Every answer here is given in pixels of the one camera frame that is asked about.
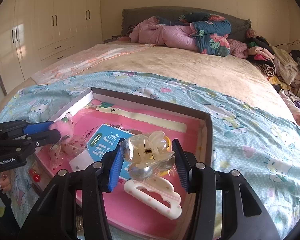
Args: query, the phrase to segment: drawer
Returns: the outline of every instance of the drawer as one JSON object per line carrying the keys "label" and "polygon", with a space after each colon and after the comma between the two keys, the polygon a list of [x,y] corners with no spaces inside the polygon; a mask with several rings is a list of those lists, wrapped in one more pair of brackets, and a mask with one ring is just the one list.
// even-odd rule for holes
{"label": "drawer", "polygon": [[40,57],[40,60],[44,60],[46,59],[47,57],[50,57],[60,51],[63,51],[65,49],[69,49],[71,47],[73,47],[75,44],[74,44],[74,38],[73,37],[70,37],[70,38],[67,38],[67,39],[64,39],[62,41],[58,41],[58,42],[55,42],[53,44],[50,44],[48,46],[45,46],[41,49],[39,49],[39,57]]}
{"label": "drawer", "polygon": [[47,66],[50,66],[51,64],[66,58],[74,53],[76,53],[77,51],[75,50],[75,46],[69,48],[69,49],[65,49],[63,51],[58,52],[57,54],[54,54],[50,57],[47,57],[46,59],[41,61],[41,66],[42,68],[46,68]]}

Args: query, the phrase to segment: beige bedsheet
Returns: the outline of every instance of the beige bedsheet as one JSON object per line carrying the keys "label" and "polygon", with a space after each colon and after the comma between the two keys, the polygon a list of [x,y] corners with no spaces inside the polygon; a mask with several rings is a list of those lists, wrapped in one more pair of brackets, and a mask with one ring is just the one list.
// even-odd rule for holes
{"label": "beige bedsheet", "polygon": [[[231,55],[217,57],[184,49],[155,46],[105,60],[79,75],[109,70],[154,73],[196,83],[294,122],[284,101],[261,73],[247,60]],[[0,102],[0,111],[19,89],[31,85],[35,85],[35,82],[27,79],[11,91]]]}

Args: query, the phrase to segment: green oval label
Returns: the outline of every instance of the green oval label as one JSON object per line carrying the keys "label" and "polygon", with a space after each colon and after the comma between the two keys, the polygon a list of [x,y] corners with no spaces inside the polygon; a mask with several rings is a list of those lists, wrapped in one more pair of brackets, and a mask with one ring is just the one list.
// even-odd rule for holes
{"label": "green oval label", "polygon": [[90,146],[91,147],[95,146],[101,137],[102,137],[102,133],[101,132],[97,133],[94,139],[92,140],[92,142],[90,143]]}

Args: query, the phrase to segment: orange patterned towel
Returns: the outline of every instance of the orange patterned towel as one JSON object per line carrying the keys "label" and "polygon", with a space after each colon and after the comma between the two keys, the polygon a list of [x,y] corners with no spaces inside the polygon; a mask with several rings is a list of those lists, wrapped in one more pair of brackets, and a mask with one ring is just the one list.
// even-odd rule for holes
{"label": "orange patterned towel", "polygon": [[103,60],[152,48],[155,44],[97,44],[76,54],[57,61],[31,78],[37,85],[48,85],[74,76]]}

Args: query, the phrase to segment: wardrobe door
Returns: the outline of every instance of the wardrobe door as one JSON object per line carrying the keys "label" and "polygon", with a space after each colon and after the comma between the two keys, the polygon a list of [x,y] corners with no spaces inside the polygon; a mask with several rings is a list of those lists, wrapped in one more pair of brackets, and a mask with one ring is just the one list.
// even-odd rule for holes
{"label": "wardrobe door", "polygon": [[55,41],[55,25],[53,0],[34,0],[33,35],[36,49],[41,49]]}
{"label": "wardrobe door", "polygon": [[19,64],[13,25],[15,2],[3,0],[0,5],[0,76],[7,93],[25,80]]}
{"label": "wardrobe door", "polygon": [[101,32],[100,0],[87,0],[90,47],[103,43]]}
{"label": "wardrobe door", "polygon": [[87,0],[71,0],[72,22],[78,51],[90,48]]}
{"label": "wardrobe door", "polygon": [[72,36],[71,11],[71,0],[54,0],[55,41]]}
{"label": "wardrobe door", "polygon": [[17,53],[25,79],[42,68],[33,36],[34,1],[16,0],[14,8]]}

